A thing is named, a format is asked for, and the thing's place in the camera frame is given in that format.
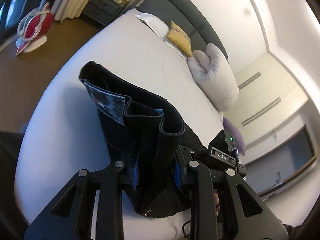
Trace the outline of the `person's right hand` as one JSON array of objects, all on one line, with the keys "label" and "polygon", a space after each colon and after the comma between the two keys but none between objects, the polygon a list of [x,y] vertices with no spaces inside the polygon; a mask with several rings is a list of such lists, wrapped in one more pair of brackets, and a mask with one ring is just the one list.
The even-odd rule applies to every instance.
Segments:
[{"label": "person's right hand", "polygon": [[220,202],[219,202],[219,195],[214,192],[214,205],[215,205],[215,210],[216,210],[216,215],[219,215],[220,212]]}]

